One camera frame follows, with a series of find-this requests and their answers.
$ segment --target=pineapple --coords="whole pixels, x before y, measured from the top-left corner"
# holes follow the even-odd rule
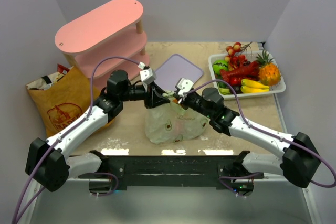
[[[273,64],[273,59],[269,59],[269,53],[263,50],[262,56],[258,54],[256,60],[262,67],[259,70],[260,82],[264,85],[276,85],[281,80],[281,73],[277,65]]]

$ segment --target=cable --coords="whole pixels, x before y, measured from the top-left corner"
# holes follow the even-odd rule
[[[21,206],[21,204],[22,204],[22,201],[23,201],[23,198],[24,198],[24,196],[25,196],[25,194],[26,194],[26,191],[27,191],[27,189],[28,189],[28,186],[29,186],[30,182],[33,180],[33,178],[34,178],[34,176],[35,176],[37,170],[38,170],[39,167],[41,166],[42,162],[45,160],[45,158],[48,156],[48,154],[54,149],[54,147],[55,147],[59,142],[62,141],[62,139],[63,139],[64,137],[66,137],[70,132],[72,132],[74,129],[76,129],[78,126],[80,126],[83,122],[85,122],[86,119],[91,115],[91,112],[92,112],[92,109],[93,109],[93,102],[94,102],[94,97],[93,97],[93,96],[94,96],[94,95],[93,95],[93,78],[94,78],[94,75],[95,75],[95,73],[96,73],[97,68],[98,68],[103,62],[105,62],[105,61],[107,61],[107,60],[110,60],[110,59],[122,59],[122,60],[130,61],[130,62],[132,62],[132,63],[134,63],[134,64],[137,64],[137,65],[140,64],[140,62],[135,61],[135,60],[132,60],[132,59],[129,59],[129,58],[119,57],[119,56],[114,56],[114,57],[108,57],[108,58],[105,58],[105,59],[101,60],[101,61],[96,65],[96,67],[94,68],[94,70],[93,70],[93,72],[92,72],[91,80],[90,80],[91,102],[90,102],[90,107],[89,107],[89,111],[88,111],[88,113],[87,113],[87,116],[84,117],[82,120],[80,120],[80,121],[79,121],[78,123],[76,123],[75,125],[71,126],[66,132],[64,132],[64,133],[62,134],[62,136],[61,136],[59,139],[57,139],[57,140],[56,140],[56,141],[49,147],[49,149],[45,152],[45,154],[41,157],[41,159],[39,160],[39,162],[36,164],[35,168],[33,169],[32,173],[30,174],[30,176],[29,176],[29,178],[28,178],[28,180],[27,180],[27,182],[26,182],[26,184],[25,184],[25,186],[24,186],[24,188],[23,188],[23,190],[22,190],[22,192],[21,192],[21,194],[20,194],[19,200],[18,200],[18,202],[17,202],[17,204],[16,204],[15,211],[14,211],[14,214],[13,214],[12,224],[17,224],[17,223],[19,222],[21,216],[22,216],[23,213],[24,213],[24,211],[22,211],[22,215],[20,214],[20,218],[18,217],[18,212],[19,212],[19,210],[20,210],[20,206]],[[34,200],[32,200],[32,201],[30,200],[30,201],[27,203],[27,205],[24,207],[24,210],[26,210],[26,209],[29,207],[29,205],[30,205],[33,201],[34,201]]]
[[[19,222],[19,220],[21,219],[21,217],[25,213],[25,211],[28,209],[28,207],[30,206],[30,204],[33,203],[33,201],[40,195],[40,193],[43,192],[44,189],[46,189],[44,186],[41,187],[41,189],[37,193],[35,193],[34,196],[32,196],[32,198],[30,199],[30,201],[25,205],[25,207],[22,209],[22,211],[17,216],[17,218],[16,218],[17,223]]]
[[[93,195],[97,195],[97,197],[101,197],[101,196],[108,196],[108,195],[111,195],[111,194],[113,194],[114,193],[114,191],[118,188],[118,186],[119,186],[119,180],[118,180],[118,178],[116,177],[116,175],[114,175],[114,174],[112,174],[112,173],[90,173],[90,174],[96,174],[96,175],[107,175],[107,176],[111,176],[111,177],[113,177],[116,181],[115,181],[115,187],[114,187],[114,189],[112,189],[112,190],[110,190],[110,191],[108,191],[107,193],[105,193],[105,194],[93,194]]]
[[[254,176],[260,175],[262,173],[252,173],[250,175],[247,176],[243,176],[243,177],[227,177],[227,176],[221,176],[219,177],[219,182],[222,183],[223,186],[225,186],[227,189],[229,189],[230,191],[232,191],[233,193],[236,193],[236,195],[244,197],[244,195],[242,195],[241,193],[234,191],[232,187],[228,186],[225,182],[222,181],[222,179],[248,179],[248,178],[253,178]]]
[[[139,82],[141,82],[141,80],[139,80],[139,81],[136,81],[135,83],[133,83],[133,84],[132,84],[132,86],[135,86],[135,85],[137,85]]]
[[[256,130],[256,131],[259,131],[259,132],[261,132],[261,133],[264,133],[264,134],[266,134],[266,135],[269,135],[269,136],[271,136],[271,137],[274,137],[274,138],[276,138],[276,139],[278,139],[278,140],[280,140],[280,141],[284,141],[284,142],[287,143],[287,144],[292,144],[292,145],[294,145],[294,146],[296,146],[296,147],[298,147],[298,148],[300,148],[300,149],[302,149],[302,150],[308,152],[309,154],[311,154],[312,156],[316,157],[319,161],[321,161],[322,163],[325,164],[325,166],[330,170],[331,174],[332,174],[333,177],[334,177],[334,183],[333,183],[333,184],[330,184],[330,185],[325,185],[325,184],[321,184],[321,183],[319,183],[319,182],[315,182],[314,180],[311,180],[311,182],[312,182],[313,184],[315,184],[315,185],[317,185],[317,186],[320,186],[320,187],[324,187],[324,188],[333,188],[333,187],[336,186],[336,172],[335,172],[335,170],[331,167],[331,165],[330,165],[330,164],[329,164],[323,157],[321,157],[321,156],[318,155],[317,153],[313,152],[312,150],[310,150],[310,149],[308,149],[308,148],[306,148],[306,147],[304,147],[304,146],[302,146],[302,145],[300,145],[300,144],[297,144],[297,143],[295,143],[295,142],[292,142],[291,140],[288,140],[288,139],[285,139],[285,138],[283,138],[283,137],[281,137],[281,136],[272,134],[272,133],[270,133],[270,132],[267,132],[267,131],[265,131],[265,130],[263,130],[263,129],[260,129],[260,128],[255,127],[255,126],[253,126],[252,124],[250,124],[250,123],[247,121],[247,119],[246,119],[246,117],[244,116],[244,114],[243,114],[243,111],[242,111],[242,109],[241,109],[242,106],[240,105],[240,101],[239,101],[239,98],[238,98],[238,96],[237,96],[236,91],[235,91],[234,88],[233,88],[229,83],[227,83],[226,81],[219,80],[219,79],[211,80],[211,81],[208,81],[208,82],[202,84],[201,86],[199,86],[199,87],[197,87],[197,88],[195,88],[195,89],[193,89],[193,90],[191,90],[191,91],[189,91],[189,92],[185,92],[184,94],[191,94],[191,93],[193,93],[193,92],[196,92],[197,90],[201,89],[202,87],[204,87],[204,86],[206,86],[206,85],[208,85],[208,84],[210,84],[210,83],[212,83],[212,82],[221,82],[221,83],[224,83],[225,85],[227,85],[227,86],[229,87],[229,89],[232,91],[232,93],[233,93],[233,95],[235,96],[235,99],[236,99],[236,101],[237,101],[238,109],[239,109],[240,115],[242,116],[241,118],[243,118],[243,121],[246,123],[246,125],[248,125],[248,127],[252,128],[252,129],[254,129],[254,130]],[[233,191],[233,189],[232,189],[231,187],[229,187],[229,186],[226,185],[223,181],[221,181],[221,179],[224,179],[224,178],[225,178],[225,179],[244,179],[244,178],[246,178],[246,177],[220,177],[220,178],[219,178],[219,179],[220,179],[220,182],[221,182],[225,187],[227,187],[228,189],[230,189],[231,191]]]

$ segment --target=purple cutting board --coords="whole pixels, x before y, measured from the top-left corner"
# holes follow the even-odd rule
[[[181,55],[172,55],[158,69],[156,69],[155,83],[163,90],[176,90],[176,84],[181,78],[196,82],[203,70]]]

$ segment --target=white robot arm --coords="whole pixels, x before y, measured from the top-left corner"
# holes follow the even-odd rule
[[[108,80],[106,92],[103,90],[100,97],[94,102],[90,115],[87,114],[89,110],[86,111],[69,127],[85,118],[80,126],[67,134],[66,137],[61,136],[69,127],[45,141],[37,138],[32,142],[28,154],[26,173],[31,174],[40,157],[56,141],[58,141],[58,144],[34,176],[48,190],[57,190],[71,177],[94,173],[98,170],[107,172],[103,170],[103,158],[97,152],[77,157],[70,157],[70,154],[93,132],[113,120],[122,111],[124,101],[143,100],[145,107],[149,109],[170,102],[162,95],[164,91],[154,83],[155,72],[153,70],[145,69],[141,71],[140,76],[143,85],[135,86],[130,84],[125,71],[117,70],[113,72]],[[320,161],[290,143],[281,141],[281,138],[291,140],[317,153],[307,135],[298,133],[296,136],[292,136],[250,122],[239,113],[225,107],[223,105],[224,100],[217,89],[206,88],[202,95],[199,95],[196,92],[188,92],[192,89],[192,86],[192,81],[185,79],[181,79],[176,85],[175,97],[182,107],[185,109],[191,108],[208,117],[214,130],[245,139],[271,153],[255,154],[245,151],[238,156],[233,156],[230,165],[223,167],[222,175],[237,176],[255,172],[272,173],[284,175],[290,182],[299,187],[307,187],[320,165]],[[250,124],[262,131],[250,127]],[[265,132],[278,136],[280,140],[265,134]]]

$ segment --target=red lobster toy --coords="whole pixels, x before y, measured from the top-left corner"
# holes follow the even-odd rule
[[[225,71],[223,69],[220,70],[220,75],[222,76],[222,79],[226,82],[230,81],[231,77],[244,77],[248,75],[254,75],[259,68],[259,64],[255,61],[253,61],[248,66],[241,66],[240,68],[236,68],[232,71]]]

